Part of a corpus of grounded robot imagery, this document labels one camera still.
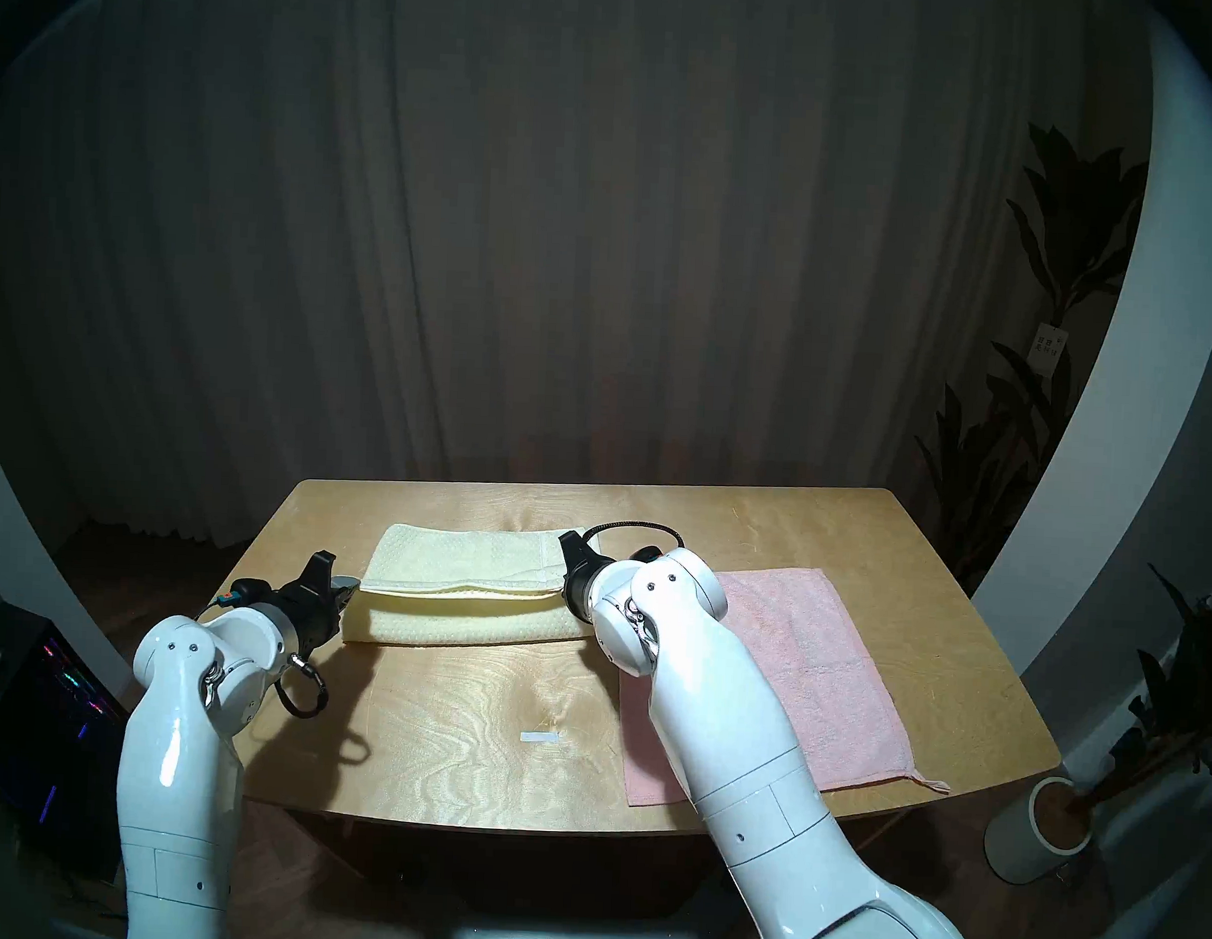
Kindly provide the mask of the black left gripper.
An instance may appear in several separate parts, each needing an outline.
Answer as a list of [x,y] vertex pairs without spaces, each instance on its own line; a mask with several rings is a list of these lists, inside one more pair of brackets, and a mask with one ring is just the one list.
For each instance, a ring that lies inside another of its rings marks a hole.
[[341,629],[348,595],[356,592],[356,577],[336,576],[333,552],[313,552],[301,576],[282,584],[275,592],[275,605],[295,630],[296,653],[311,653]]

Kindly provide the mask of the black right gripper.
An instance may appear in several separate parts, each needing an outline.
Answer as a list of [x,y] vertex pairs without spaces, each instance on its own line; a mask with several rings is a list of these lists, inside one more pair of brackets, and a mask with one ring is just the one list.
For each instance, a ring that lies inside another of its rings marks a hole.
[[591,544],[599,531],[568,529],[559,537],[559,545],[564,552],[562,599],[577,620],[593,623],[591,606],[589,605],[589,590],[596,577],[606,569],[607,556],[598,551]]

